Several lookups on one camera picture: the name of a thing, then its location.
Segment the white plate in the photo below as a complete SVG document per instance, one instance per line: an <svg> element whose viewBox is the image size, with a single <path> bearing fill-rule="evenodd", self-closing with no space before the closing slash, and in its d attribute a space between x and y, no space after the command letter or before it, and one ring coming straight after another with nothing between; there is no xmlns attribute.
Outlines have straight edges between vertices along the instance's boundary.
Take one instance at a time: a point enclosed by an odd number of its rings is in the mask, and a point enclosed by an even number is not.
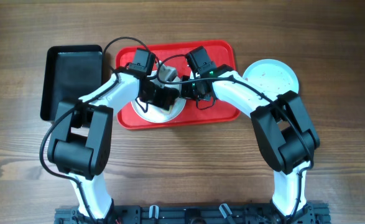
<svg viewBox="0 0 365 224"><path fill-rule="evenodd" d="M164 110L162 108L158 108L154 105L143 103L138 97L131 102L134 111L144 120L149 121L151 123L165 123L176 118L184 109L186 99L180 97L180 85L171 85L171 84L164 84L157 79L157 71L153 70L151 75L146 79L149 81L154 82L156 85L169 88L175 88L179 91L179 97L175 100L174 105L170 107L169 110ZM179 77L172 82L179 82Z"/></svg>

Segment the light green plate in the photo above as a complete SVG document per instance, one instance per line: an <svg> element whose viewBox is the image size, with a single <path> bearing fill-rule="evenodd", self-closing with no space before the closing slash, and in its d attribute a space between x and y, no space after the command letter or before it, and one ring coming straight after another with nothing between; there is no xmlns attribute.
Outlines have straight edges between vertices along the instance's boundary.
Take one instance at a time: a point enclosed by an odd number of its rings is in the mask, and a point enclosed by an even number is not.
<svg viewBox="0 0 365 224"><path fill-rule="evenodd" d="M287 64L275 59L254 62L243 73L243 79L263 90L278 94L290 90L299 92L299 82L295 72Z"/></svg>

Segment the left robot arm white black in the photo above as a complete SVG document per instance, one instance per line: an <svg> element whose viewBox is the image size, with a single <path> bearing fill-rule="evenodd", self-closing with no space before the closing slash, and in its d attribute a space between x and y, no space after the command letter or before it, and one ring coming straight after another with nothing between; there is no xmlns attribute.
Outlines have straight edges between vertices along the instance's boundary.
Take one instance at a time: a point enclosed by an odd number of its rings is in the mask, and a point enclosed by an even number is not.
<svg viewBox="0 0 365 224"><path fill-rule="evenodd" d="M149 50L137 49L133 62L113 69L105 84L77 99L59 102L39 157L49 174L72 183L79 205L69 212L71 223L120 222L103 174L113 118L134 100L173 110L180 94L177 75L176 68L158 61Z"/></svg>

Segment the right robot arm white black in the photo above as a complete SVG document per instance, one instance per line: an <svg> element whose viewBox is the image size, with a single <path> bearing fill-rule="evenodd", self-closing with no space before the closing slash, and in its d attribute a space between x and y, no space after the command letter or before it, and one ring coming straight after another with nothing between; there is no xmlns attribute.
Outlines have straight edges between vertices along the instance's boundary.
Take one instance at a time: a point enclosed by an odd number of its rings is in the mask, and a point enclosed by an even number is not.
<svg viewBox="0 0 365 224"><path fill-rule="evenodd" d="M250 117L261 156L274 171L270 215L274 222L296 222L305 214L305 176L320 145L298 86L281 75L240 76L229 65L217 66L202 46L185 58L193 76L183 88L197 98L213 95Z"/></svg>

